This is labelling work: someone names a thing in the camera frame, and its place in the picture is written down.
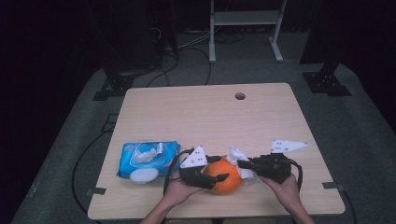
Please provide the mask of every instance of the wrist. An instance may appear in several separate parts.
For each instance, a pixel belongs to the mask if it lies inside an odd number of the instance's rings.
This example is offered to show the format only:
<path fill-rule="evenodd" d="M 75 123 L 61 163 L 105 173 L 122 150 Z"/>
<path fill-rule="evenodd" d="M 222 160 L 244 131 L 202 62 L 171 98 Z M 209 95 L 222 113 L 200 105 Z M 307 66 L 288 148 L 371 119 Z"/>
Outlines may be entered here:
<path fill-rule="evenodd" d="M 302 204 L 296 204 L 291 208 L 287 208 L 287 210 L 298 224 L 315 223 L 312 217 L 308 215 Z"/>

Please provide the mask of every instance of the orange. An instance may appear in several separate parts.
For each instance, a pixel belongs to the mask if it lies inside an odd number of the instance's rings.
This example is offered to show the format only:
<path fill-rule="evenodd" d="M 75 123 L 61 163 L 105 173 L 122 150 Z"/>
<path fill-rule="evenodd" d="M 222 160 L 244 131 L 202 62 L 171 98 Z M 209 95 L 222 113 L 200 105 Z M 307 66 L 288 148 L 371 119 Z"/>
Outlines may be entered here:
<path fill-rule="evenodd" d="M 204 169 L 206 175 L 224 175 L 229 174 L 224 181 L 217 182 L 211 190 L 215 194 L 228 194 L 235 191 L 242 183 L 242 178 L 239 176 L 236 166 L 231 165 L 226 159 L 226 156 L 222 156 L 220 161 L 209 163 Z"/>

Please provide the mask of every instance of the black cable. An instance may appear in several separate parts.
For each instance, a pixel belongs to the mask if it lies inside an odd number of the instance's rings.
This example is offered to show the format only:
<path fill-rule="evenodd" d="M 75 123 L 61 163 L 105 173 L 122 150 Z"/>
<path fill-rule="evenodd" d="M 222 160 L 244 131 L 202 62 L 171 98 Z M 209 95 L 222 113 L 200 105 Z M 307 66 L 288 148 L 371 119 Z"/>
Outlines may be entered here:
<path fill-rule="evenodd" d="M 343 192 L 344 196 L 346 197 L 347 202 L 349 203 L 350 211 L 352 212 L 353 223 L 358 224 L 355 207 L 353 206 L 352 200 L 350 200 L 349 196 L 347 195 L 347 190 L 344 188 L 343 185 L 338 184 L 336 181 L 334 181 L 334 183 L 337 185 L 338 191 Z"/>
<path fill-rule="evenodd" d="M 342 191 L 343 191 L 343 193 L 344 193 L 344 196 L 346 196 L 347 202 L 349 203 L 350 210 L 351 210 L 352 216 L 353 216 L 353 223 L 354 223 L 354 224 L 358 224 L 358 220 L 357 220 L 356 212 L 355 212 L 355 207 L 353 206 L 352 201 L 350 200 L 350 198 L 349 198 L 349 196 L 347 195 L 346 191 L 345 191 L 345 190 L 342 190 Z"/>
<path fill-rule="evenodd" d="M 164 70 L 163 70 L 163 72 L 162 72 L 161 74 L 159 74 L 158 76 L 152 78 L 151 81 L 146 85 L 146 88 L 149 87 L 149 85 L 150 85 L 153 81 L 155 81 L 155 79 L 157 79 L 158 77 L 164 76 L 164 75 L 166 75 L 166 80 L 167 80 L 167 82 L 168 82 L 168 85 L 170 86 L 169 77 L 168 77 L 167 73 L 170 72 L 170 71 L 172 71 L 173 69 L 176 68 L 176 66 L 178 65 L 178 58 L 177 58 L 176 56 L 173 56 L 173 55 L 169 55 L 169 56 L 175 57 L 176 60 L 177 60 L 176 63 L 175 63 L 169 70 L 167 70 L 167 71 L 164 71 Z"/>
<path fill-rule="evenodd" d="M 178 159 L 180 158 L 180 156 L 183 155 L 183 154 L 185 154 L 185 153 L 191 154 L 193 151 L 194 151 L 194 148 L 186 149 L 186 150 L 184 150 L 184 151 L 178 153 L 178 154 L 172 159 L 172 162 L 171 162 L 171 164 L 170 164 L 169 167 L 168 167 L 168 172 L 166 173 L 166 177 L 165 177 L 165 180 L 164 180 L 164 183 L 163 183 L 163 194 L 165 194 L 166 189 L 168 188 L 169 180 L 177 180 L 177 179 L 178 179 L 178 178 L 171 179 L 170 177 L 171 177 L 172 171 L 174 170 L 175 165 L 176 165 L 176 163 L 178 162 Z M 163 218 L 163 221 L 162 221 L 161 223 L 164 224 L 164 223 L 165 223 L 165 220 L 166 220 L 166 217 Z"/>
<path fill-rule="evenodd" d="M 81 202 L 78 200 L 77 195 L 76 195 L 76 190 L 75 190 L 75 175 L 76 175 L 76 170 L 78 168 L 78 164 L 81 161 L 82 157 L 85 155 L 85 153 L 88 151 L 88 149 L 90 149 L 90 147 L 99 139 L 101 138 L 103 135 L 105 135 L 106 133 L 109 133 L 110 131 L 112 131 L 114 129 L 114 127 L 111 127 L 109 129 L 106 129 L 104 132 L 102 132 L 101 134 L 99 134 L 95 139 L 93 139 L 93 141 L 90 142 L 90 144 L 85 147 L 84 151 L 81 153 L 81 155 L 79 156 L 75 167 L 73 169 L 73 173 L 72 173 L 72 192 L 73 192 L 73 198 L 75 199 L 78 207 L 87 215 L 87 209 L 84 208 L 84 206 L 82 206 Z"/>
<path fill-rule="evenodd" d="M 204 56 L 206 57 L 207 63 L 208 63 L 208 65 L 209 65 L 209 73 L 208 73 L 208 75 L 207 75 L 206 82 L 205 82 L 205 85 L 207 85 L 207 83 L 209 82 L 210 75 L 211 75 L 211 73 L 212 73 L 212 64 L 211 64 L 210 61 L 209 61 L 209 57 L 208 57 L 208 56 L 206 55 L 206 53 L 205 53 L 203 50 L 201 50 L 201 49 L 196 49 L 196 48 L 182 48 L 182 49 L 180 49 L 180 50 L 185 50 L 185 49 L 198 50 L 198 51 L 200 51 L 201 53 L 203 53 Z"/>

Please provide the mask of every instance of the hand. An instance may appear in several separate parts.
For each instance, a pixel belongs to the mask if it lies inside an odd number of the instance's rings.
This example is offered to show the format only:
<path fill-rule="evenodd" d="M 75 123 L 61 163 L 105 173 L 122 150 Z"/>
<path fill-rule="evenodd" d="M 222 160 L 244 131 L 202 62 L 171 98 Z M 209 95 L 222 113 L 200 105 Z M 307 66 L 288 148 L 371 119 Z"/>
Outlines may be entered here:
<path fill-rule="evenodd" d="M 168 188 L 163 198 L 140 223 L 160 224 L 173 207 L 185 202 L 192 194 L 200 190 L 201 188 L 186 185 L 180 179 L 178 171 L 175 171 L 170 177 Z"/>
<path fill-rule="evenodd" d="M 184 203 L 192 194 L 200 190 L 201 188 L 186 185 L 180 179 L 178 171 L 175 171 L 170 177 L 168 188 L 163 195 L 163 200 L 175 206 Z"/>
<path fill-rule="evenodd" d="M 314 220 L 308 215 L 301 202 L 295 175 L 291 174 L 282 184 L 262 176 L 260 176 L 260 180 L 271 188 L 277 200 L 293 216 L 297 223 L 314 223 Z"/>
<path fill-rule="evenodd" d="M 278 184 L 274 180 L 262 176 L 259 176 L 259 178 L 271 188 L 276 198 L 285 208 L 288 209 L 295 204 L 301 204 L 295 175 L 291 174 L 282 184 Z"/>

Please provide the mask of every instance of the white shelf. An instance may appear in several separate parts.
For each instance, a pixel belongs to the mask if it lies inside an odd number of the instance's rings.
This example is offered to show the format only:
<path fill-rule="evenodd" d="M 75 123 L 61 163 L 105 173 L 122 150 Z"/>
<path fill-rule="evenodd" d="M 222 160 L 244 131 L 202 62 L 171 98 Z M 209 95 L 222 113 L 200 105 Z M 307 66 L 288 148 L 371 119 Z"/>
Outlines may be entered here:
<path fill-rule="evenodd" d="M 276 24 L 278 10 L 215 12 L 214 25 Z"/>

